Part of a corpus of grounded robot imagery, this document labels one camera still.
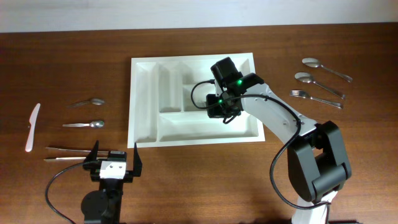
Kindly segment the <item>small metal teaspoon upper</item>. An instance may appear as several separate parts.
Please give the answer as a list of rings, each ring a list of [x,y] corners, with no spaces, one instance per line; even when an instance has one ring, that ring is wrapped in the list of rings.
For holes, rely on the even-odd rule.
[[[83,105],[87,105],[87,104],[103,105],[103,104],[105,104],[105,101],[100,98],[91,98],[89,100],[79,101],[79,102],[73,103],[71,105],[68,105],[67,108],[77,108],[79,106],[83,106]]]

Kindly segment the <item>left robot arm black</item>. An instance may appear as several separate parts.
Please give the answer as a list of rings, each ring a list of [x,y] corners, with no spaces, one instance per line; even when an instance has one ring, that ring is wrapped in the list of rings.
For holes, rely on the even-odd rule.
[[[133,150],[133,170],[127,170],[127,153],[109,151],[105,159],[98,158],[99,142],[83,161],[83,169],[90,172],[93,182],[99,189],[85,195],[81,202],[81,212],[85,223],[119,223],[123,186],[140,177],[142,161],[137,147]]]

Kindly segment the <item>small metal teaspoon lower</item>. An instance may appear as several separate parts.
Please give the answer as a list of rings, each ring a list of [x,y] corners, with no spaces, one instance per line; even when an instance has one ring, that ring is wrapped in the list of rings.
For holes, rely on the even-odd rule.
[[[70,124],[63,124],[65,128],[102,128],[104,126],[104,121],[96,120],[90,121],[89,123],[70,123]]]

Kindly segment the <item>metal tweezers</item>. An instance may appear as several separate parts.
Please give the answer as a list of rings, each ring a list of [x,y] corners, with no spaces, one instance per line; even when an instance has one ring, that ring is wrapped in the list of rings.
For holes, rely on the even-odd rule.
[[[58,147],[46,147],[48,150],[52,151],[63,151],[63,152],[80,152],[80,153],[89,153],[89,150],[81,150],[81,149],[63,149]],[[98,151],[98,154],[108,155],[108,151]],[[44,161],[80,161],[84,160],[86,157],[49,157],[45,158]]]

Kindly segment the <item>small metal teaspoon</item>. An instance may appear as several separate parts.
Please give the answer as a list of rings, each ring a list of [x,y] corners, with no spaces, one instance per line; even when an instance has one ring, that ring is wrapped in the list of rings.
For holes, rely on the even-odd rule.
[[[87,105],[87,104],[103,105],[103,104],[105,104],[105,101],[100,98],[91,98],[89,100],[79,101],[79,102],[73,103],[71,105],[68,105],[67,108],[77,108],[79,106],[83,106],[83,105]]]
[[[90,121],[89,123],[70,123],[70,124],[63,124],[65,128],[102,128],[104,126],[104,121],[96,120]]]

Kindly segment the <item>large metal spoon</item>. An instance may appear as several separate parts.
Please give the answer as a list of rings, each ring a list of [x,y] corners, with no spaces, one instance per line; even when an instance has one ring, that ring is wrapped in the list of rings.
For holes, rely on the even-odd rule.
[[[313,83],[321,88],[323,88],[326,91],[329,91],[330,93],[340,97],[341,99],[345,100],[346,99],[346,95],[343,94],[342,92],[338,91],[338,90],[334,90],[330,87],[327,87],[326,85],[316,81],[313,77],[313,75],[311,75],[310,73],[307,72],[298,72],[295,74],[295,79],[298,81],[301,81],[303,83]]]
[[[318,59],[307,57],[307,58],[303,58],[303,59],[302,59],[302,63],[303,63],[304,65],[308,66],[308,67],[312,67],[312,68],[322,68],[322,69],[324,69],[324,70],[326,70],[326,71],[328,71],[328,72],[331,72],[331,73],[333,73],[333,74],[335,74],[335,75],[338,75],[339,77],[341,77],[342,79],[346,80],[346,81],[349,82],[349,83],[352,83],[352,82],[353,82],[353,79],[352,79],[350,76],[345,75],[345,74],[340,73],[340,72],[336,72],[336,71],[334,71],[334,70],[332,70],[332,69],[330,69],[330,68],[327,68],[327,67],[324,66],[324,65],[321,63],[321,61],[319,61]]]

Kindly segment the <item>white plastic knife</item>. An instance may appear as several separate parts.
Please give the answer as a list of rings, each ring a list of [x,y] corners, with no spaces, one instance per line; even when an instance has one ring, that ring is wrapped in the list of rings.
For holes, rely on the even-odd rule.
[[[38,113],[40,110],[40,103],[37,103],[35,108],[33,109],[30,118],[29,118],[29,124],[30,124],[30,129],[29,129],[29,134],[27,137],[27,142],[25,145],[25,152],[31,152],[33,149],[34,145],[34,133],[35,133],[35,125],[38,117]]]

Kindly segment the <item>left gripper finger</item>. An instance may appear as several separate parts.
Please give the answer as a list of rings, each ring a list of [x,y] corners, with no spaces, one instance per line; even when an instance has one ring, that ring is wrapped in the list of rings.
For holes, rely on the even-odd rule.
[[[133,176],[140,177],[142,173],[142,161],[137,150],[137,143],[134,143]]]
[[[97,160],[97,155],[98,155],[98,149],[99,149],[99,141],[97,140],[95,142],[95,145],[93,146],[92,150],[85,157],[84,163],[96,161]]]

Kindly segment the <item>white plastic cutlery tray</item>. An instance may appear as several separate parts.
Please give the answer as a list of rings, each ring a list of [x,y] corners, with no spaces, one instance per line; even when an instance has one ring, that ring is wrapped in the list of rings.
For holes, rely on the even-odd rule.
[[[131,60],[127,146],[164,147],[265,140],[262,123],[242,113],[229,124],[209,118],[211,66],[225,54]]]

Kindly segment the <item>metal fork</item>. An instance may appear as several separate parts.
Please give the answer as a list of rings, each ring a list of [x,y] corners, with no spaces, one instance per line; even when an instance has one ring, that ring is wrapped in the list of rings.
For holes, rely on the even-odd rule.
[[[320,103],[324,103],[330,106],[334,106],[335,108],[339,108],[339,109],[343,109],[343,105],[341,103],[337,103],[334,101],[329,101],[329,100],[324,100],[321,98],[316,98],[314,96],[309,95],[306,91],[303,90],[291,90],[289,93],[290,96],[294,96],[294,97],[299,97],[299,98],[305,98],[305,99],[309,99],[309,100],[314,100]]]

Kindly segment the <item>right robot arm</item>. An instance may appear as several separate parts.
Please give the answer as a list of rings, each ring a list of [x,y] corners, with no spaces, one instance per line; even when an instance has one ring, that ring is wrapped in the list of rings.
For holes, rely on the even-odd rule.
[[[323,124],[294,110],[276,96],[255,73],[243,75],[230,57],[211,67],[214,94],[206,96],[204,109],[210,118],[229,123],[245,112],[258,119],[283,143],[271,162],[270,182],[283,197],[274,180],[274,169],[287,154],[288,175],[298,195],[297,203],[282,201],[295,209],[291,223],[329,223],[330,207],[352,176],[342,133],[332,121]]]

